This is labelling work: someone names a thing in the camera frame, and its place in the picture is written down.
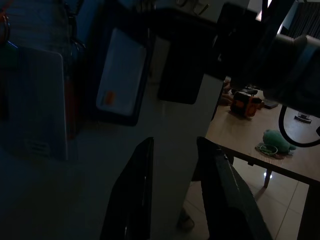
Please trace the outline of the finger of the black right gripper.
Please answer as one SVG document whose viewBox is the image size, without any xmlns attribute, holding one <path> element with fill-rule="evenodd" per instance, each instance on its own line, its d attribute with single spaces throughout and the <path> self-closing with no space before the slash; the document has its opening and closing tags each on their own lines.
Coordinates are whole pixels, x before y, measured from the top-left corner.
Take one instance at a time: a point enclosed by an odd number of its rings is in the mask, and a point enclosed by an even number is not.
<svg viewBox="0 0 320 240">
<path fill-rule="evenodd" d="M 160 8 L 149 14 L 149 23 L 157 28 L 215 28 L 217 23 L 174 8 Z"/>
</svg>

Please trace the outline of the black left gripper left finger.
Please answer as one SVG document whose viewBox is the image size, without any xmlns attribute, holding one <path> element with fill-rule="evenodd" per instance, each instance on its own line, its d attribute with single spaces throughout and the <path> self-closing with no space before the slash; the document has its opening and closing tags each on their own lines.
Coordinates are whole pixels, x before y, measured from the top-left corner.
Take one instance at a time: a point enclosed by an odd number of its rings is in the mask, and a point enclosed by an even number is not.
<svg viewBox="0 0 320 240">
<path fill-rule="evenodd" d="M 113 185 L 99 240 L 150 240 L 154 138 L 136 146 Z"/>
</svg>

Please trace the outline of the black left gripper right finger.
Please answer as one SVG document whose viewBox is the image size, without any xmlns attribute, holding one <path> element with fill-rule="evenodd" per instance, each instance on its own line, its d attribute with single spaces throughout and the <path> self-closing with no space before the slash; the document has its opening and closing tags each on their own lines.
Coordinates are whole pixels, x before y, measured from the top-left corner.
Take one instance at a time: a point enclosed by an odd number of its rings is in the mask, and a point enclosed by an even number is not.
<svg viewBox="0 0 320 240">
<path fill-rule="evenodd" d="M 249 186 L 225 153 L 204 137 L 196 143 L 208 240 L 273 240 Z"/>
</svg>

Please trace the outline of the dark grey curtain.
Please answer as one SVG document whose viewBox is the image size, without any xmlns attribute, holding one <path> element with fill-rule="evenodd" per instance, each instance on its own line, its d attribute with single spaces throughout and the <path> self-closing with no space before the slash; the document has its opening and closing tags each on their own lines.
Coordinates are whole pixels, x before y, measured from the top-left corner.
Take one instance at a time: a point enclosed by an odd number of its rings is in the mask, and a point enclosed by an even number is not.
<svg viewBox="0 0 320 240">
<path fill-rule="evenodd" d="M 320 40 L 320 9 L 298 9 L 288 30 L 288 36 L 297 38 L 302 35 Z"/>
</svg>

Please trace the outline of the light wooden table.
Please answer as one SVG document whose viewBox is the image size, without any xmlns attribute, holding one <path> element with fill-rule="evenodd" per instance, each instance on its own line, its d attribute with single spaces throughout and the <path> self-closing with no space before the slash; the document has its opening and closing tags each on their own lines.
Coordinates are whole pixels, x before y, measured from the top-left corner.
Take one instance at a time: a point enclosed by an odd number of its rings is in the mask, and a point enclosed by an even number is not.
<svg viewBox="0 0 320 240">
<path fill-rule="evenodd" d="M 297 181 L 320 186 L 320 145 L 294 150 L 292 155 L 275 159 L 256 146 L 263 141 L 266 130 L 278 130 L 282 106 L 262 108 L 252 118 L 243 118 L 230 111 L 229 106 L 217 106 L 206 138 L 219 145 L 233 157 L 247 161 Z"/>
</svg>

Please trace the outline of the teal plush toy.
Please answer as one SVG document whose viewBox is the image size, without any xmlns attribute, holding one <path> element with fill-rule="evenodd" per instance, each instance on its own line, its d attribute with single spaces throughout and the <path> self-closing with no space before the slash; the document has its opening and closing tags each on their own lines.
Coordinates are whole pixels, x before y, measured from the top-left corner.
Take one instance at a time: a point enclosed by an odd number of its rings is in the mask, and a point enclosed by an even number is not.
<svg viewBox="0 0 320 240">
<path fill-rule="evenodd" d="M 276 147 L 278 153 L 288 153 L 297 149 L 296 146 L 285 140 L 282 134 L 277 130 L 267 129 L 264 131 L 262 141 L 266 145 Z"/>
</svg>

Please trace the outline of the grey plastic card tag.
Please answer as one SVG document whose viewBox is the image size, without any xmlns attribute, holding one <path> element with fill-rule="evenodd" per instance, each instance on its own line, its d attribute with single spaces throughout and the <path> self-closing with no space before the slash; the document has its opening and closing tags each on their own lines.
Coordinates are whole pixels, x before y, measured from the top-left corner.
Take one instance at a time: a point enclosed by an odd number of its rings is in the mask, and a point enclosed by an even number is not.
<svg viewBox="0 0 320 240">
<path fill-rule="evenodd" d="M 35 155 L 67 160 L 63 57 L 47 50 L 22 47 L 22 89 L 26 95 L 24 142 Z"/>
</svg>

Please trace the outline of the metal wall hook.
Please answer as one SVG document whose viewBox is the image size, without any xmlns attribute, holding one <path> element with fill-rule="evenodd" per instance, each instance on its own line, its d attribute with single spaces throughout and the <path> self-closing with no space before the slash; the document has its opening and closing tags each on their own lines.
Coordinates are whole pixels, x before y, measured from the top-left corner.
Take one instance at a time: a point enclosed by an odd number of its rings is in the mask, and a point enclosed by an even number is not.
<svg viewBox="0 0 320 240">
<path fill-rule="evenodd" d="M 209 3 L 201 3 L 200 0 L 194 0 L 192 11 L 195 15 L 202 15 L 210 7 Z"/>
</svg>

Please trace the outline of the black rounded wall panel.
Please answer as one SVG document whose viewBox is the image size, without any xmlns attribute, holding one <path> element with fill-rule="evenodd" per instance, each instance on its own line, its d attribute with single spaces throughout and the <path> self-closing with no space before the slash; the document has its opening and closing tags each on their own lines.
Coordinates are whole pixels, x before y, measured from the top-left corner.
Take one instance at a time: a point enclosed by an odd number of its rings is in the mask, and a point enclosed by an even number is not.
<svg viewBox="0 0 320 240">
<path fill-rule="evenodd" d="M 158 98 L 193 105 L 204 76 L 202 51 L 196 43 L 173 41 L 161 75 Z"/>
</svg>

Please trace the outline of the orange black handled tool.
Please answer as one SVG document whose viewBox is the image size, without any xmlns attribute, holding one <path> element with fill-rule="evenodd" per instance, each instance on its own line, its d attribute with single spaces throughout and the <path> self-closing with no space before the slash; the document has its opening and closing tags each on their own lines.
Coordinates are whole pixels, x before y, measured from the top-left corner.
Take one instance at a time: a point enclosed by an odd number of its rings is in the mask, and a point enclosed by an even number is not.
<svg viewBox="0 0 320 240">
<path fill-rule="evenodd" d="M 230 111 L 240 117 L 249 119 L 254 117 L 257 110 L 262 109 L 264 105 L 265 103 L 261 98 L 243 91 L 236 91 L 233 95 Z"/>
</svg>

